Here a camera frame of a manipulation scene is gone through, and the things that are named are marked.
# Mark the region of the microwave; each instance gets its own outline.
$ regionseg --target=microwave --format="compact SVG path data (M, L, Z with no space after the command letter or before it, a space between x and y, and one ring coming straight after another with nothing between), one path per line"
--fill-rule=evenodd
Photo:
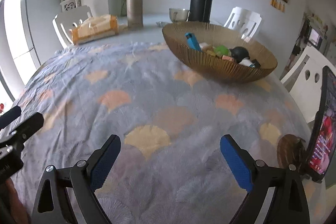
M307 36L307 42L319 51L323 43L323 36L320 34L320 31L310 27Z

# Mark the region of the beige tumbler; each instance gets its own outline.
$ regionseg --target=beige tumbler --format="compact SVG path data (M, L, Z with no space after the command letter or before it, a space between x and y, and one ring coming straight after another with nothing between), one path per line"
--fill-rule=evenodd
M127 23L129 28L143 27L142 0L127 0Z

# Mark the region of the patterned tablecloth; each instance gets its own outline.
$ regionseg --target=patterned tablecloth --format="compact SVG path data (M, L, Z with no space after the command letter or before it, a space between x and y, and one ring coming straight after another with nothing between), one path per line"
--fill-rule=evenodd
M113 224L229 223L246 191L219 150L231 134L255 159L278 166L285 134L309 140L296 104L270 75L221 84L184 66L165 43L120 43L58 52L32 77L14 105L43 113L13 176L29 212L44 168L87 159L111 134L121 153L95 194ZM325 213L325 185L304 182L311 223ZM257 223L263 222L272 193ZM73 203L80 223L78 205Z

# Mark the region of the phone screen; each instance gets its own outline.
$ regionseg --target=phone screen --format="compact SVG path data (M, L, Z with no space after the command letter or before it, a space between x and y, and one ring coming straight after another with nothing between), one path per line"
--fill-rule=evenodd
M334 154L336 145L336 78L328 70L327 92L323 120L317 137L314 151L309 161L309 167L319 175L324 175Z

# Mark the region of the white chair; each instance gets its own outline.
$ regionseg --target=white chair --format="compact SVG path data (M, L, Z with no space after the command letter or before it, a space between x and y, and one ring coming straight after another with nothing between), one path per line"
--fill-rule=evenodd
M258 34L263 24L263 18L256 12L235 7L224 27L236 30L247 37Z
M73 8L55 16L52 24L63 48L67 48L73 44L70 29L82 24L89 17L92 17L92 13L90 7L86 5Z
M301 110L306 122L309 123L315 119L316 112L319 110L322 69L324 66L328 66L336 75L336 68L317 49L307 46L293 68L282 78L283 85L288 84L291 76L295 74L306 57L309 59L289 93Z

